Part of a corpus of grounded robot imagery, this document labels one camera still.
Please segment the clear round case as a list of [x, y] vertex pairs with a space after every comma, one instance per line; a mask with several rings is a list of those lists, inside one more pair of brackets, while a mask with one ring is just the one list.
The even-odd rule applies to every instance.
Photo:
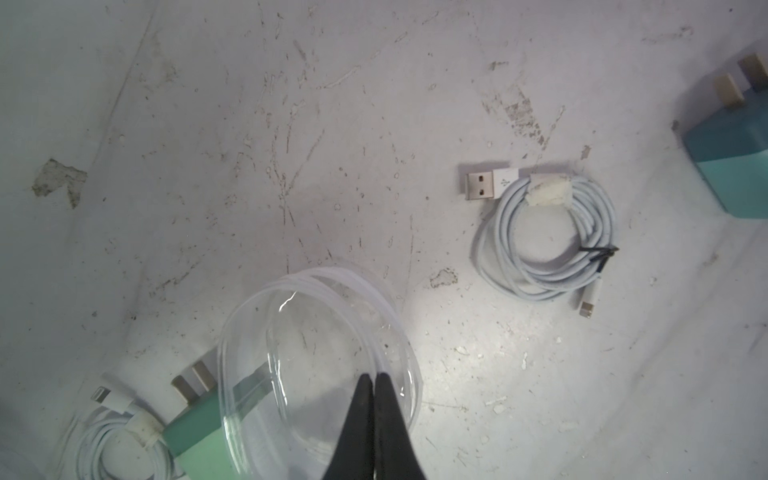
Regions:
[[354, 264], [267, 284], [228, 318], [218, 347], [219, 405], [241, 479], [318, 479], [362, 375], [393, 382], [407, 427], [423, 382], [395, 299]]

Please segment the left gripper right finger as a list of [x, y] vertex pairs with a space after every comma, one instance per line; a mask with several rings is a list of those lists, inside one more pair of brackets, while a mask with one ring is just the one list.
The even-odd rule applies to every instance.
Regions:
[[425, 480], [411, 445], [391, 377], [377, 375], [374, 387], [375, 478]]

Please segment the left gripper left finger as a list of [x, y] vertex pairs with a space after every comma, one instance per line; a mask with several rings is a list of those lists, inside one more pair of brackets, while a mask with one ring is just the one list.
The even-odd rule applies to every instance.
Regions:
[[371, 480], [374, 476], [374, 390], [368, 374], [360, 376], [345, 422], [323, 480]]

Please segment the teal charger plug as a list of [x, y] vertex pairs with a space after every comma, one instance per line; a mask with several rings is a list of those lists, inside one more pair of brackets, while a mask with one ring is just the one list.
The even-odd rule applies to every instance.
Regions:
[[752, 53], [738, 66], [750, 85], [726, 73], [713, 80], [720, 109], [683, 136], [685, 148], [730, 215], [767, 218], [767, 63]]

